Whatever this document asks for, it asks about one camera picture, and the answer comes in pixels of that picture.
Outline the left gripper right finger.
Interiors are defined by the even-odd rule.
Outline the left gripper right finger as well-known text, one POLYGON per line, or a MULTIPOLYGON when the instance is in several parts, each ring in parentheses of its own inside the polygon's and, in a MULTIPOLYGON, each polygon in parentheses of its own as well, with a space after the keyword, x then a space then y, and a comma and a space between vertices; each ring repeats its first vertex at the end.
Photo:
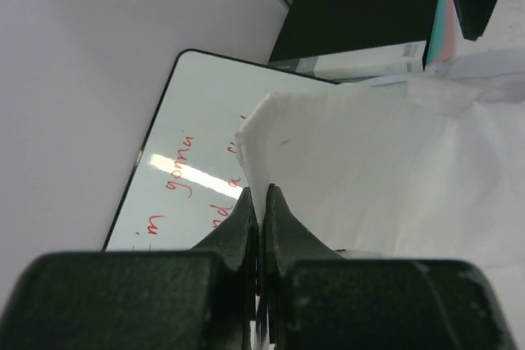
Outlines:
POLYGON ((345 258, 271 185, 264 216, 265 337, 278 349, 514 349, 495 292, 473 264, 345 258))

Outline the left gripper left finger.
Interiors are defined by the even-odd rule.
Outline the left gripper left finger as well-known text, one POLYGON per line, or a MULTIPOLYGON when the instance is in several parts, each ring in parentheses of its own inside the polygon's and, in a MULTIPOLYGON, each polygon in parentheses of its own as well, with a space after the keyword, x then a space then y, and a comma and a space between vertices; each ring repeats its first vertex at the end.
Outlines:
POLYGON ((4 349, 247 349, 257 223, 244 189, 186 251, 61 252, 34 260, 1 317, 4 349))

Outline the white long sleeve shirt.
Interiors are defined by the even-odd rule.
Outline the white long sleeve shirt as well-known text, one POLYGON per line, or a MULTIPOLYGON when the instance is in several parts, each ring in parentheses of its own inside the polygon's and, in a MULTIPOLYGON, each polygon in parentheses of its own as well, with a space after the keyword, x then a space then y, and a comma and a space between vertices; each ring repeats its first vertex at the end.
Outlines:
POLYGON ((270 184, 329 248, 474 263, 524 344, 524 51, 395 87, 269 93, 236 133, 257 217, 270 184))

